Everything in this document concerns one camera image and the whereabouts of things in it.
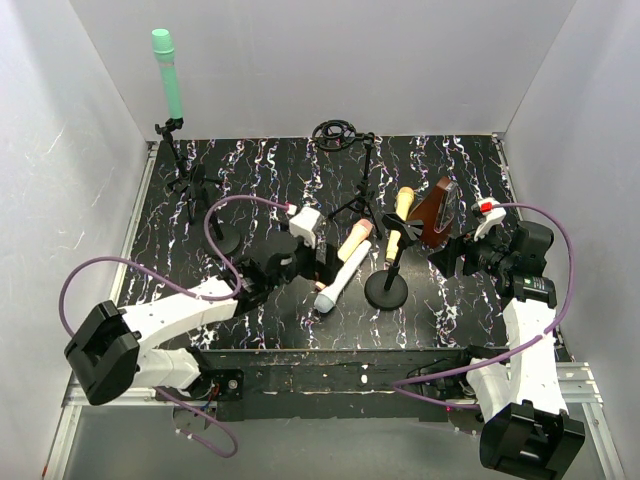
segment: gray floor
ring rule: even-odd
[[[579,406],[572,418],[580,418]],[[86,407],[66,480],[513,478],[486,470],[479,437],[411,419],[254,420],[232,424],[240,451],[223,460],[177,435],[168,407]],[[205,437],[229,443],[214,428]],[[589,439],[566,480],[604,478]]]

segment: white microphone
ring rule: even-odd
[[[320,313],[329,313],[329,311],[336,306],[336,301],[342,293],[342,290],[344,290],[344,287],[346,287],[349,280],[351,280],[351,277],[356,273],[358,267],[369,253],[370,248],[371,242],[369,240],[365,240],[358,245],[355,252],[344,262],[334,282],[318,293],[314,303],[316,310]]]

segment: microphone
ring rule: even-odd
[[[396,197],[396,213],[402,220],[407,219],[409,208],[413,203],[414,193],[409,187],[402,187]],[[400,232],[392,230],[389,234],[389,243],[387,243],[387,262],[393,262],[398,253],[398,241],[400,240]]]
[[[180,101],[180,87],[178,86],[176,67],[173,64],[175,50],[171,34],[164,28],[157,28],[151,32],[151,43],[153,45],[153,53],[156,55],[158,65],[160,65],[164,93],[169,104],[169,117],[174,120],[182,120],[182,102]]]
[[[358,267],[369,253],[370,248],[371,242],[369,240],[365,240],[356,248],[356,251],[353,252],[338,272],[338,275],[336,275],[335,281],[318,293],[313,305],[316,310],[320,313],[329,313],[335,307],[342,290],[356,273],[356,270],[358,270]]]
[[[373,224],[369,220],[366,218],[359,220],[351,229],[351,233],[340,247],[340,250],[338,250],[338,258],[346,262],[355,249],[358,248],[358,245],[369,238],[371,230],[373,230]],[[323,290],[326,287],[324,283],[316,282],[317,290]]]

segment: wall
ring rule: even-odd
[[[505,131],[575,0],[71,0],[146,139],[176,45],[180,138]]]
[[[640,469],[640,6],[578,0],[506,137],[519,200],[548,208],[575,242],[577,291],[563,331],[591,363],[623,466]],[[562,242],[548,273],[566,282]]]
[[[39,478],[70,369],[57,315],[80,261],[120,253],[146,145],[67,0],[0,2],[0,465]],[[72,286],[78,325],[114,269]]]

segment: mint green microphone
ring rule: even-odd
[[[173,63],[176,54],[175,49],[173,48],[171,34],[164,28],[157,28],[151,32],[151,41],[153,45],[153,53],[155,53],[158,65],[160,65],[162,83],[164,84],[164,93],[167,96],[167,103],[169,104],[169,117],[174,120],[182,120],[180,87],[178,86],[176,67]]]

